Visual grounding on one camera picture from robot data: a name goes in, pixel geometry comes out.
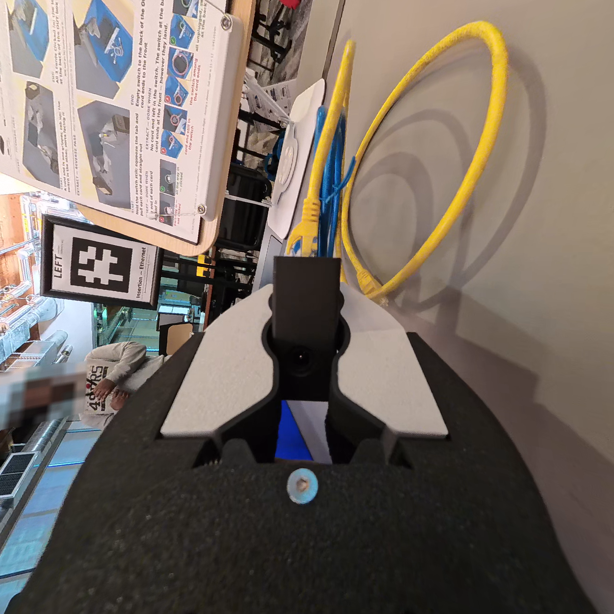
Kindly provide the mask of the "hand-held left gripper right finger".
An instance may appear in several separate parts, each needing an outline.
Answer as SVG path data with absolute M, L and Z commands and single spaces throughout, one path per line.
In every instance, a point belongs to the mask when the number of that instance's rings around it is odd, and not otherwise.
M 444 439 L 448 429 L 403 326 L 341 287 L 346 338 L 336 357 L 330 422 L 346 439 Z

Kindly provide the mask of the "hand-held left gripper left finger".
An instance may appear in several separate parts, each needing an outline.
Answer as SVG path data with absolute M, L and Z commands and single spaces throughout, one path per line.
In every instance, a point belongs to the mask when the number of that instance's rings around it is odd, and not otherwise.
M 165 438 L 221 438 L 232 420 L 273 388 L 263 332 L 272 316 L 268 284 L 220 315 L 207 329 L 171 405 Z

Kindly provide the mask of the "blue plastic bin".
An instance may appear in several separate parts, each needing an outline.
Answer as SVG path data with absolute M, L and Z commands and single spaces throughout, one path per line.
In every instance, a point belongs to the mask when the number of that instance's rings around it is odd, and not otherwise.
M 289 461 L 312 461 L 311 453 L 285 400 L 281 403 L 275 458 Z

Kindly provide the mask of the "black network switch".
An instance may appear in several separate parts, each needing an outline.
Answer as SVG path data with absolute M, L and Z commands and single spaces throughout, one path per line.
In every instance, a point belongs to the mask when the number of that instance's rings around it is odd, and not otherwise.
M 342 345 L 340 259 L 276 257 L 272 350 L 284 400 L 326 402 Z

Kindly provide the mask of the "black padded chair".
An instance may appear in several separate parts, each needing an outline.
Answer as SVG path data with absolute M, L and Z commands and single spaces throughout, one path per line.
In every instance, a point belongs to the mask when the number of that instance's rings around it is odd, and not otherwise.
M 259 250 L 265 232 L 268 208 L 257 203 L 272 195 L 272 183 L 256 169 L 231 163 L 226 198 L 220 218 L 216 246 L 240 251 Z

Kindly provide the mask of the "black framed marker sign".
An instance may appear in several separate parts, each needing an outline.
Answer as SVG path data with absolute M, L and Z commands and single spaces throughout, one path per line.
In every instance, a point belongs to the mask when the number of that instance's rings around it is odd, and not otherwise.
M 157 311 L 163 250 L 100 226 L 44 214 L 40 294 Z

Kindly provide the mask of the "metal ducts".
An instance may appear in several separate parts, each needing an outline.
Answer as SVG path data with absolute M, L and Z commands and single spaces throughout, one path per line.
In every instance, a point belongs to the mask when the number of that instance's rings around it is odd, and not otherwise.
M 11 311 L 13 303 L 1 309 L 1 372 L 66 363 L 73 351 L 68 333 L 58 330 L 42 340 L 39 330 L 40 324 L 63 313 L 65 301 L 31 294 L 23 306 Z

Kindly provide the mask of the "clear acrylic stand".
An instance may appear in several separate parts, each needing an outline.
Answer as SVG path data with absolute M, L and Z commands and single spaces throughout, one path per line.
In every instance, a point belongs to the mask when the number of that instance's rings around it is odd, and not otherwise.
M 292 120 L 288 112 L 275 100 L 271 95 L 256 81 L 255 77 L 244 74 L 244 86 L 247 91 L 255 98 L 264 104 L 264 109 L 270 109 L 276 118 L 279 120 L 277 124 L 285 129 L 284 139 L 282 142 L 281 156 L 279 159 L 278 172 L 272 196 L 266 197 L 262 201 L 254 201 L 245 197 L 232 195 L 226 191 L 224 198 L 228 200 L 254 204 L 265 208 L 276 208 L 280 196 L 288 189 L 298 158 L 298 141 L 295 136 L 295 122 Z

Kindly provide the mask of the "white clip bar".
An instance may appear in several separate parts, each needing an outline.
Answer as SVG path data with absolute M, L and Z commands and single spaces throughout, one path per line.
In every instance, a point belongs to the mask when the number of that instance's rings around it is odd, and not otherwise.
M 197 210 L 204 222 L 219 215 L 224 200 L 234 127 L 240 109 L 246 30 L 229 1 L 206 1 L 203 14 L 202 139 L 197 162 Z

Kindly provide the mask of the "printed paper sheets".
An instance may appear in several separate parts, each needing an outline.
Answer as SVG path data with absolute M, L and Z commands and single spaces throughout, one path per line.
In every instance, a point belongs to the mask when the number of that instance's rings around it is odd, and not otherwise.
M 244 86 L 250 111 L 268 119 L 289 117 L 296 91 L 296 79 L 270 84 L 256 89 Z

